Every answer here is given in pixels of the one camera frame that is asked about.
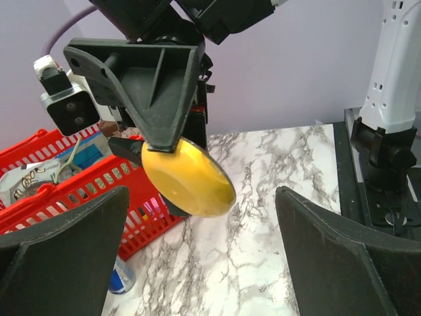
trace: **red basket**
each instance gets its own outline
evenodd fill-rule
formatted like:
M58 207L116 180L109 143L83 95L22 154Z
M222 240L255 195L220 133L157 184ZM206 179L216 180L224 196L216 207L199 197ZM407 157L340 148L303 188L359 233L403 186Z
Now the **red basket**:
M80 132L86 139L98 132L92 126ZM58 130L40 130L0 153L0 176L28 163L54 158L71 148L77 136L63 137ZM118 254L127 260L156 237L183 220L168 214L161 195L142 168L110 156L58 186L44 184L38 193L5 208L0 201L0 234L23 229L73 209L115 186L130 189L130 206Z

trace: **yellow object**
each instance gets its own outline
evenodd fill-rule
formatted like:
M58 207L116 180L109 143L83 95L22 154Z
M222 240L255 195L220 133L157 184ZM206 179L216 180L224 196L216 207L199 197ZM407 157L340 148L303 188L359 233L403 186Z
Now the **yellow object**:
M235 203L235 190L220 166L200 147L182 138L174 153L142 147L146 175L171 203L190 215L217 217Z

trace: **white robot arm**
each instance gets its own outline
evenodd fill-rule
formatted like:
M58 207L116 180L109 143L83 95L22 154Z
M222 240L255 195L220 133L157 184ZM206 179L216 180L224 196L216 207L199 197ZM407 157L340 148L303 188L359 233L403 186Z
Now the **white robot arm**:
M386 134L412 128L421 84L421 1L384 0L383 30L362 123Z

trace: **purple cable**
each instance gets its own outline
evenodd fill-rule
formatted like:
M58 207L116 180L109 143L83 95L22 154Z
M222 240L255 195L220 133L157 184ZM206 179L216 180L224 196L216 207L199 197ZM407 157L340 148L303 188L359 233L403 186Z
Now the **purple cable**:
M47 43L45 43L42 51L41 51L41 57L44 57L46 55L49 55L51 53L52 48L57 43L57 41L63 36L64 33L66 33L73 25L75 25L77 22L79 22L81 19L85 18L91 13L94 13L97 10L97 7L95 6L89 6L88 8L80 11L78 14L74 15L69 21L64 23L48 40Z

